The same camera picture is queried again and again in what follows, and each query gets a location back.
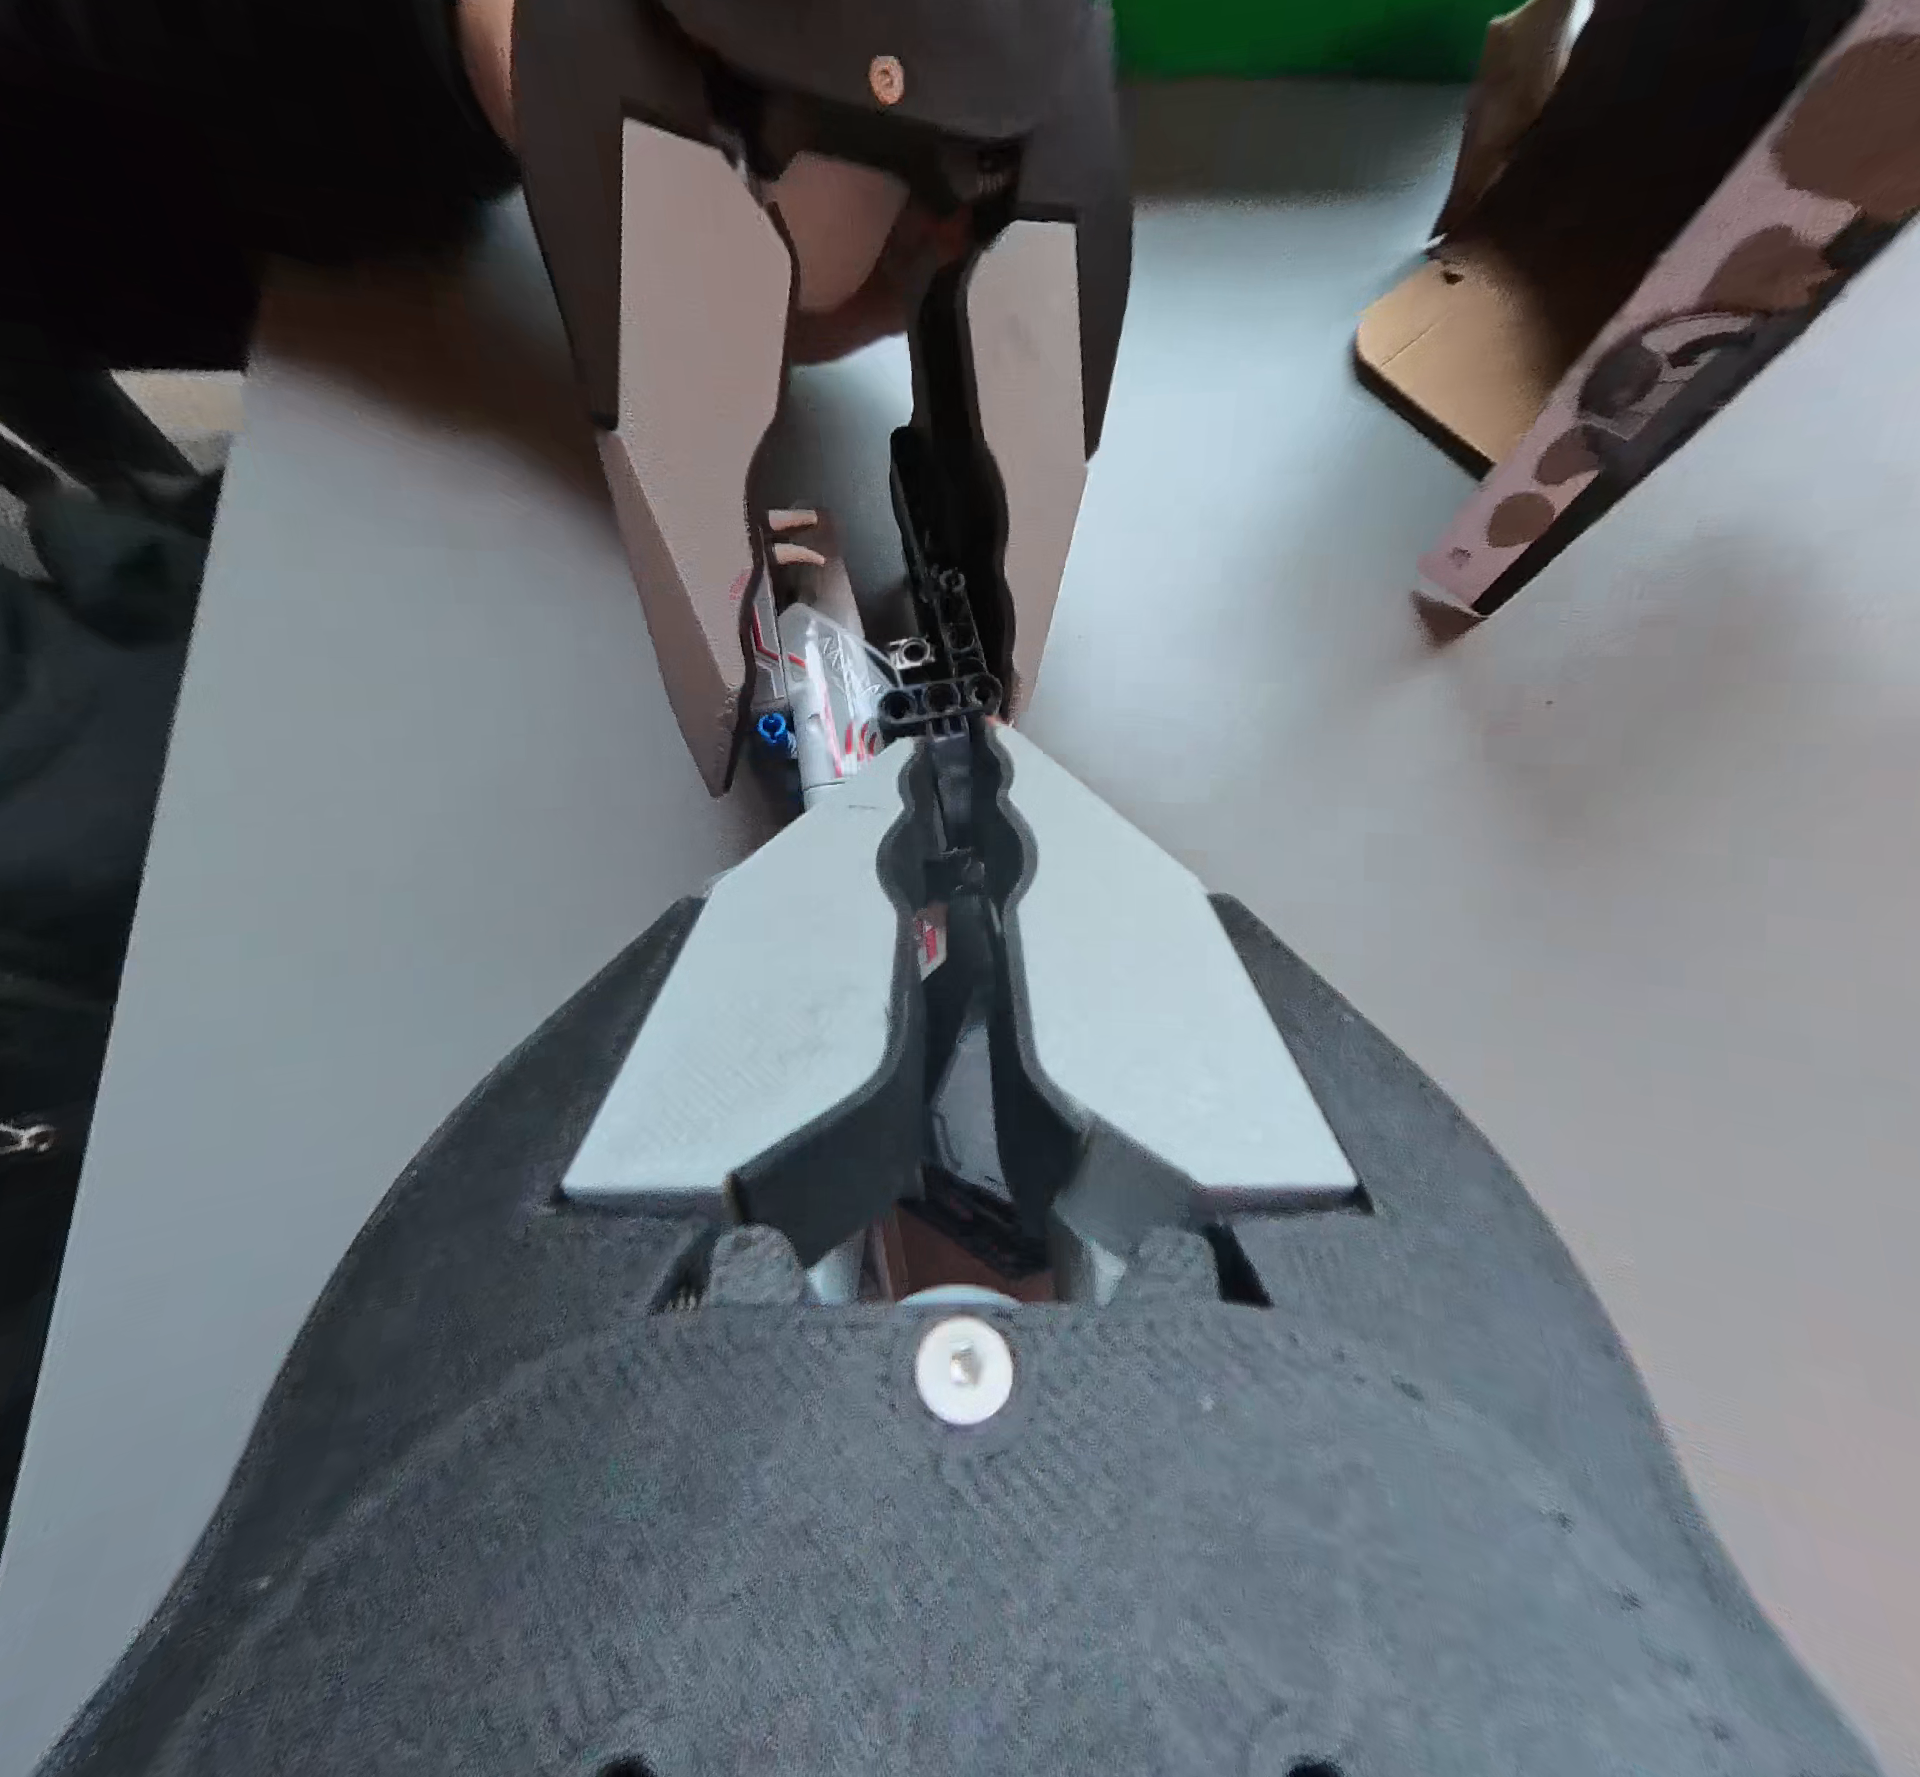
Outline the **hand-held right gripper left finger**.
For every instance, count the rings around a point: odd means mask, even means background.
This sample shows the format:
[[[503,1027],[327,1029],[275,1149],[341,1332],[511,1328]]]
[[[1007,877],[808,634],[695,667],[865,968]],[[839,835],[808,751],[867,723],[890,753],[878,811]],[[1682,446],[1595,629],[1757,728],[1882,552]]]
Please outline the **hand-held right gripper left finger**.
[[[761,1225],[830,1257],[912,1187],[925,1129],[928,774],[897,742],[719,875],[561,1191]]]

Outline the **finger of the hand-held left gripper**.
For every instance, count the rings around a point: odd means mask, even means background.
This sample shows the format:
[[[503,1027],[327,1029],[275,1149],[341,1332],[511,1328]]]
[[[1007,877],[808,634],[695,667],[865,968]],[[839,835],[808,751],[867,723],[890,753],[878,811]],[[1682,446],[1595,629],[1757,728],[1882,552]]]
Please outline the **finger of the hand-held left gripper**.
[[[909,327],[909,491],[968,585],[999,719],[1035,694],[1088,485],[1074,231],[1011,221],[929,277]]]
[[[722,799],[754,683],[749,482],[782,397],[794,264],[715,145],[627,120],[619,201],[615,420],[601,454],[667,705]]]

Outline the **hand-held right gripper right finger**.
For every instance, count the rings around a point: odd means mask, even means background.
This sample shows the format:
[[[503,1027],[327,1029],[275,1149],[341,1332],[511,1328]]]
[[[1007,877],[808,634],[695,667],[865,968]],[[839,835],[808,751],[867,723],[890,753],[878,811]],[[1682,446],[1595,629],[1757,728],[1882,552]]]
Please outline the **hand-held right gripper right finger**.
[[[1362,1177],[1207,889],[1018,730],[991,732],[1003,1161],[1060,1300],[1111,1300],[1143,1240],[1355,1214]]]

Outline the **person's left forearm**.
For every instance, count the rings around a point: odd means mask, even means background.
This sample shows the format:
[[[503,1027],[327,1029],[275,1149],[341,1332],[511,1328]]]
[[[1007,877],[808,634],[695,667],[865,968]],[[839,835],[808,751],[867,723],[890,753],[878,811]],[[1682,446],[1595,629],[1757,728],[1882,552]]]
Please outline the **person's left forearm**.
[[[457,240],[516,186],[514,0],[3,0],[5,345],[235,368],[264,264]]]

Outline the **person's left hand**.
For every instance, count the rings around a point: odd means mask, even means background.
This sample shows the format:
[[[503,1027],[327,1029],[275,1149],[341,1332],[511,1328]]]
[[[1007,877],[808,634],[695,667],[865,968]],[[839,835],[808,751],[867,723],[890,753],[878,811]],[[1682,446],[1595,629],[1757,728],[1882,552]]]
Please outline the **person's left hand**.
[[[908,323],[890,255],[909,203],[908,183],[865,164],[794,157],[769,189],[794,255],[789,351],[818,367],[897,338]]]

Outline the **open cardboard box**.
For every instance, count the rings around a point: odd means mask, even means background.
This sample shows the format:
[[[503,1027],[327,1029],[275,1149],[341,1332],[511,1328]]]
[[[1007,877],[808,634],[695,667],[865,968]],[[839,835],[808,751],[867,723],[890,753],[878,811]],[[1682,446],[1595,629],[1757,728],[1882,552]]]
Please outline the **open cardboard box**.
[[[1919,209],[1919,0],[1527,0],[1488,27],[1362,381],[1477,491],[1418,561],[1499,612],[1800,341]]]

